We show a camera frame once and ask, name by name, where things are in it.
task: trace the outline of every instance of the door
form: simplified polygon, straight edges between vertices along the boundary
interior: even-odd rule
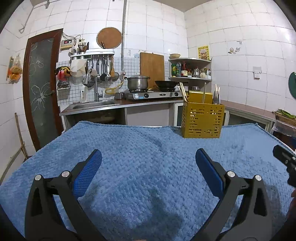
[[[23,71],[24,107],[29,132],[36,150],[63,131],[57,104],[54,70],[63,29],[28,39]]]

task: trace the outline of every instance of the wooden door frame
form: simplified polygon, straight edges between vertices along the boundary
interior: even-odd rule
[[[28,39],[27,46],[26,46],[25,57],[24,57],[22,90],[23,90],[23,99],[24,99],[24,107],[25,107],[27,124],[29,128],[30,136],[32,138],[32,142],[36,151],[41,149],[41,146],[40,146],[40,142],[39,142],[36,128],[33,121],[30,96],[29,96],[30,52],[31,52],[32,45],[34,43],[42,41],[44,39],[50,39],[50,38],[54,39],[52,44],[52,52],[51,52],[51,60],[50,60],[50,90],[54,91],[54,93],[51,95],[51,99],[52,99],[52,108],[53,108],[54,119],[55,119],[55,126],[57,129],[58,135],[61,135],[63,131],[63,124],[62,124],[61,117],[59,116],[59,106],[57,103],[57,90],[56,90],[56,79],[55,79],[54,70],[56,69],[56,63],[59,58],[59,46],[62,38],[62,33],[63,33],[63,29],[57,29],[57,30],[53,30],[43,34],[36,35]]]

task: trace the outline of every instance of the wooden chopstick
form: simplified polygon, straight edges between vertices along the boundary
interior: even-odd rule
[[[185,97],[184,97],[183,91],[181,90],[180,86],[177,85],[177,87],[178,87],[179,91],[180,91],[181,94],[182,94],[183,100],[185,100],[185,102],[188,103],[188,101],[187,101],[187,100],[185,99]]]
[[[187,95],[186,95],[186,92],[185,92],[184,85],[183,85],[182,82],[180,82],[180,83],[181,83],[181,86],[182,86],[182,89],[183,89],[183,92],[184,92],[184,96],[185,96],[185,98],[186,98],[186,102],[188,102],[188,99],[187,99]]]
[[[202,95],[202,103],[205,103],[205,89],[206,89],[207,83],[205,83],[204,93]]]

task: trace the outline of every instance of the yellow hose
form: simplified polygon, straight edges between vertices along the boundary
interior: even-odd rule
[[[123,85],[123,81],[119,85],[117,85],[116,87],[106,88],[105,89],[105,93],[108,94],[108,95],[115,94],[116,93],[116,89],[119,89],[122,85]]]

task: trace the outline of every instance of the stove burner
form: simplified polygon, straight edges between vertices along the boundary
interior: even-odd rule
[[[175,92],[176,88],[159,88],[161,92]]]
[[[139,92],[147,92],[148,89],[136,89],[136,90],[129,90],[130,93],[139,93]]]

